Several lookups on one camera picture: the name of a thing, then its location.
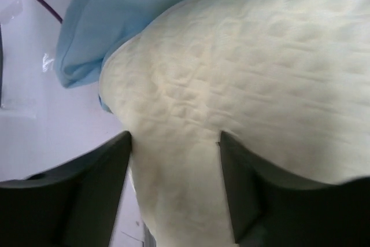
light blue fabric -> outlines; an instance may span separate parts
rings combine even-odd
[[[55,71],[64,87],[99,79],[104,60],[182,0],[72,0],[61,28]]]

blue cloth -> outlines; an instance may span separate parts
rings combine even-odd
[[[98,81],[110,54],[180,1],[72,0],[54,62],[61,84],[77,87]]]

quilted fabric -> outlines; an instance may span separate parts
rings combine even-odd
[[[108,59],[158,246],[233,246],[220,130],[307,178],[370,174],[369,30],[370,0],[189,0]]]

textured white cloth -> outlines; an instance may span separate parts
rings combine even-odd
[[[229,247],[220,130],[296,174],[370,174],[370,0],[189,0],[107,61],[159,247]]]

white surface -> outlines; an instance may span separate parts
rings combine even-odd
[[[369,22],[370,0],[190,0],[108,59],[158,247],[234,246],[221,130],[307,178],[370,174]]]
[[[70,0],[45,0],[62,17]],[[9,21],[9,15],[15,16]],[[43,72],[60,24],[35,0],[0,0],[4,49],[4,102],[0,109],[0,180],[23,178],[100,145],[123,127],[104,112],[97,84],[62,88]],[[142,224],[128,183],[117,231],[142,240]],[[114,246],[122,246],[123,239]]]

